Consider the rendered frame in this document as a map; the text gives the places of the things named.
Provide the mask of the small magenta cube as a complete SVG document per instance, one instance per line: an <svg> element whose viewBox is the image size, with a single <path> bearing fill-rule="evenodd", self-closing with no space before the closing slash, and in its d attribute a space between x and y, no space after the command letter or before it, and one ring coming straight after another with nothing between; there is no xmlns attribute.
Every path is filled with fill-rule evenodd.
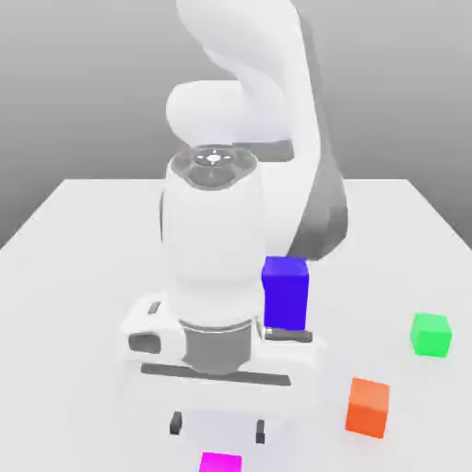
<svg viewBox="0 0 472 472"><path fill-rule="evenodd" d="M198 472L242 472L242 456L203 452Z"/></svg>

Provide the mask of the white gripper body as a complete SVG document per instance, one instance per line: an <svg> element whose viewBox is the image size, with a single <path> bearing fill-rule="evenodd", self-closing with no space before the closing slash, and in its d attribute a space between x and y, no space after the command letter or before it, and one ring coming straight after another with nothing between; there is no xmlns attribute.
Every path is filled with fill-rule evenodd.
<svg viewBox="0 0 472 472"><path fill-rule="evenodd" d="M120 392L178 409L307 410L319 396L323 351L259 351L231 374L212 377L149 356L123 364Z"/></svg>

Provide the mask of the small green cube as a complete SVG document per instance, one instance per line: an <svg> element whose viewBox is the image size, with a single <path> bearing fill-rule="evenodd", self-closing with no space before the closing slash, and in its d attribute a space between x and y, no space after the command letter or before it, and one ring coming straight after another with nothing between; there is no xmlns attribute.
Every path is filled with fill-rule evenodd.
<svg viewBox="0 0 472 472"><path fill-rule="evenodd" d="M446 358L452 341L452 328L443 314L415 313L410 342L416 355Z"/></svg>

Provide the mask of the small orange cube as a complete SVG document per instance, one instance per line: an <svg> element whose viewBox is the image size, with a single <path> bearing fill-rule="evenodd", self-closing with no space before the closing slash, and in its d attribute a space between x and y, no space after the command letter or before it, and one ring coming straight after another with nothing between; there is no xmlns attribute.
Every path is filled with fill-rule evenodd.
<svg viewBox="0 0 472 472"><path fill-rule="evenodd" d="M345 429L376 439L384 437L390 386L353 377L348 397Z"/></svg>

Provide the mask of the small blue cube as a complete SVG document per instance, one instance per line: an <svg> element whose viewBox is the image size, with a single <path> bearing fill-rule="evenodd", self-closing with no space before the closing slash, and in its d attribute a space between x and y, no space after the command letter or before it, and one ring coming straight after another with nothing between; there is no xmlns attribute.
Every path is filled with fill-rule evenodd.
<svg viewBox="0 0 472 472"><path fill-rule="evenodd" d="M262 270L265 289L264 326L303 331L310 275L304 259L268 256Z"/></svg>

